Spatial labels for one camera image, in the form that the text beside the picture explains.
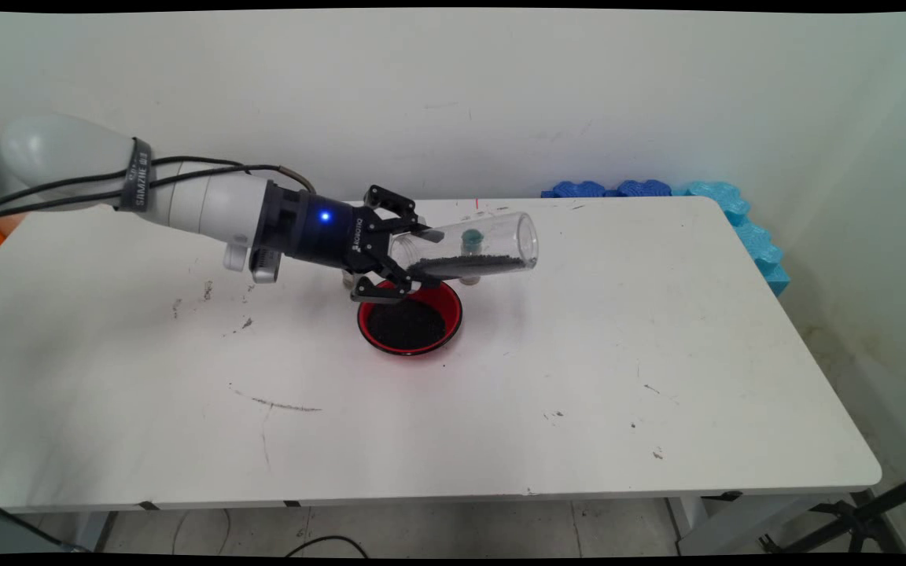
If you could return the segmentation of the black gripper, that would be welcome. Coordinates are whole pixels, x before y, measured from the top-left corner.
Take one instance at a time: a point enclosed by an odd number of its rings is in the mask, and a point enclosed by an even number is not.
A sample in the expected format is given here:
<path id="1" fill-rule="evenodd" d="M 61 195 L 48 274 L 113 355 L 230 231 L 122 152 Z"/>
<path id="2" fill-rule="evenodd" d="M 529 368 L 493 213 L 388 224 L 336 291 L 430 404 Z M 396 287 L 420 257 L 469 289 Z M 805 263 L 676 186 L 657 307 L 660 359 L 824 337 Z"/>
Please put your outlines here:
<path id="1" fill-rule="evenodd" d="M 391 212 L 395 218 L 378 218 L 375 215 L 378 209 Z M 263 194 L 252 250 L 262 260 L 280 254 L 346 270 L 355 275 L 350 300 L 393 305 L 412 294 L 414 279 L 387 252 L 381 252 L 379 233 L 389 236 L 409 233 L 436 244 L 445 237 L 442 230 L 431 228 L 421 220 L 413 200 L 375 184 L 364 194 L 363 207 L 353 207 L 269 182 Z M 389 281 L 389 287 L 371 282 L 366 273 Z"/>

